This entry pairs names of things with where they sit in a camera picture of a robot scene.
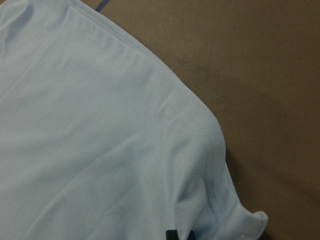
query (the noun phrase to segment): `stitching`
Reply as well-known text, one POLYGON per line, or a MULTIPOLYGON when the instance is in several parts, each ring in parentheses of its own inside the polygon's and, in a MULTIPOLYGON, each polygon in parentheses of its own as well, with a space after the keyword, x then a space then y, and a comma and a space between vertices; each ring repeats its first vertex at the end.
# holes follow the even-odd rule
MULTIPOLYGON (((205 132, 205 134, 207 135, 209 141, 211 142, 211 145, 213 146, 213 142, 212 142, 212 139, 207 131, 207 129, 198 121, 198 119, 186 108, 186 106, 176 97, 174 96, 174 98, 179 102, 179 104, 191 115, 191 117, 199 124, 199 126, 201 126, 201 128, 203 129, 203 131, 205 132)), ((216 197, 216 193, 215 193, 215 190, 212 186, 212 183, 210 182, 210 186, 212 188, 212 193, 213 193, 213 197, 217 203, 217 205, 219 206, 219 208, 221 209, 222 213, 225 215, 225 211, 223 210, 218 198, 216 197)), ((209 205, 211 206, 212 208, 212 211, 214 211, 213 209, 213 206, 211 204, 211 201, 209 201, 209 205)))
MULTIPOLYGON (((153 63, 155 63, 157 66, 161 67, 162 69, 168 71, 170 70, 170 68, 165 64, 163 63, 156 55, 154 55, 149 49, 147 49, 141 42, 139 42, 136 38, 134 38, 133 36, 131 36, 128 32, 126 32, 124 29, 122 29, 121 27, 119 27, 118 25, 116 25, 114 22, 112 22, 109 18, 107 18, 106 16, 102 15, 102 14, 99 14, 100 16, 103 16, 104 17, 104 21, 105 21, 105 24, 110 24, 113 23, 115 24, 118 28, 121 28, 121 30, 123 31, 124 34, 128 35, 128 37, 132 38, 131 40, 135 41, 134 45, 137 45, 137 44, 140 44, 142 45, 147 51, 149 51, 153 57, 150 58, 148 56, 146 56, 145 53, 142 52, 142 50, 137 50, 135 49, 134 47, 132 47, 130 44, 127 43, 126 39, 123 38, 121 35, 119 35, 117 32, 115 31, 112 31, 110 29, 108 29, 105 25, 101 24, 99 21, 96 21, 95 19, 92 18, 91 15, 87 14, 86 11, 84 9, 82 9, 81 7, 78 7, 76 5, 76 3, 74 2, 74 0, 60 0, 62 2, 64 2, 65 4, 67 4, 69 7, 72 7, 73 9, 75 9, 77 12, 81 13, 82 15, 84 15, 86 18, 88 18, 91 22, 93 22, 94 24, 97 24, 98 26, 100 26, 102 29, 104 29, 105 31, 107 31, 108 33, 110 33, 114 38, 118 39, 119 41, 121 41, 123 44, 125 44, 126 46, 128 46, 132 51, 134 51, 135 53, 143 56, 144 58, 148 59, 148 61, 152 61, 153 63)), ((85 6, 87 6, 90 10, 93 10, 93 12, 96 12, 94 11, 94 9, 90 8, 88 5, 86 5, 84 2, 80 1, 80 3, 84 4, 85 6)))
MULTIPOLYGON (((194 127, 192 127, 192 124, 183 116, 183 115, 181 115, 181 117, 182 117, 182 119, 190 126, 190 128, 198 135, 198 137, 200 138, 200 140, 202 141, 202 143, 203 143, 203 145, 204 145, 204 147, 205 147, 205 155, 206 155, 206 158, 205 158, 205 168, 207 168, 207 166, 208 166, 208 156, 209 156, 209 154, 208 154, 208 148, 207 148, 207 146, 206 146, 206 143, 205 143, 205 140, 204 140, 204 138, 201 136, 201 134, 194 128, 194 127)), ((215 217, 215 219, 218 221, 218 223, 219 223, 219 218, 218 218, 218 216, 216 215, 216 213, 214 212, 214 210, 213 210, 213 208, 212 208, 212 206, 211 206, 211 209, 212 209, 212 213, 213 213, 213 215, 214 215, 214 217, 215 217)))

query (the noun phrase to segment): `t-shirt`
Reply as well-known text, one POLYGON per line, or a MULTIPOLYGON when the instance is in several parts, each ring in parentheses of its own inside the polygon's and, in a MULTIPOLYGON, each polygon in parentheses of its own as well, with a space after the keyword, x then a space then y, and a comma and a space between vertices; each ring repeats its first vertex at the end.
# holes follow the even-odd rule
POLYGON ((80 0, 0 6, 0 240, 254 240, 211 111, 80 0))

